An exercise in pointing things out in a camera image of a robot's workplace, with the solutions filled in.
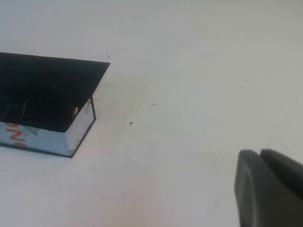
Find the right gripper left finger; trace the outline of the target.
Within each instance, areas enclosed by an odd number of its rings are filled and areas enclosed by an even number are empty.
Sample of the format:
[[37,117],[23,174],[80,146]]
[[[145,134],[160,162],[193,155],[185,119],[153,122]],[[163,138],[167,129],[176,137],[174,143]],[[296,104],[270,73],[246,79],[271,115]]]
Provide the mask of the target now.
[[285,185],[260,153],[241,150],[238,155],[234,192],[240,226],[301,227],[303,187]]

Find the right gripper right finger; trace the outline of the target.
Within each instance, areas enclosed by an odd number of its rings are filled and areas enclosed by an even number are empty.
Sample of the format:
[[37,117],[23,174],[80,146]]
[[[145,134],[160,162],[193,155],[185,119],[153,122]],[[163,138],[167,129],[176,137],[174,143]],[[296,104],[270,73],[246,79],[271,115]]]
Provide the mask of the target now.
[[303,186],[302,164],[272,149],[261,150],[260,156],[285,185]]

